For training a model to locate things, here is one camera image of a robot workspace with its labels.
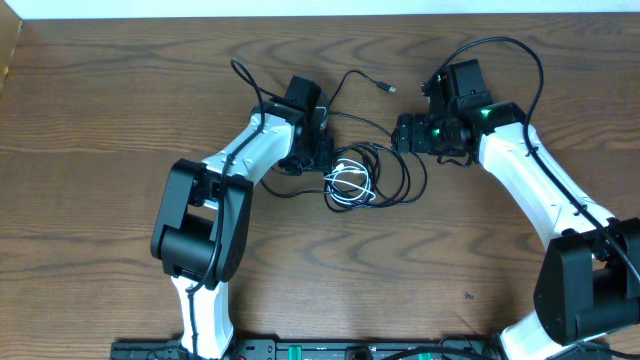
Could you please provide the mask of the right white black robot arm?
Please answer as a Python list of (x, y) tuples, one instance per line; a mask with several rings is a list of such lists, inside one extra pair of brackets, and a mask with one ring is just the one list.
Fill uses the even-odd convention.
[(402, 154), (480, 165), (510, 193), (545, 249), (534, 310), (504, 329), (506, 359), (551, 359), (639, 322), (639, 221), (617, 219), (559, 166), (514, 102), (496, 102), (478, 61), (447, 65), (423, 84), (425, 114), (399, 115)]

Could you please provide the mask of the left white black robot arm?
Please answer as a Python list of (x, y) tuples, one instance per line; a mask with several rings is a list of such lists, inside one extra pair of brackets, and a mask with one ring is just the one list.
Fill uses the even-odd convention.
[(272, 166), (327, 173), (334, 142), (315, 82), (291, 78), (284, 96), (261, 100), (229, 145), (200, 162), (171, 167), (150, 251), (178, 291), (182, 359), (221, 359), (233, 337), (229, 281), (246, 248), (255, 186)]

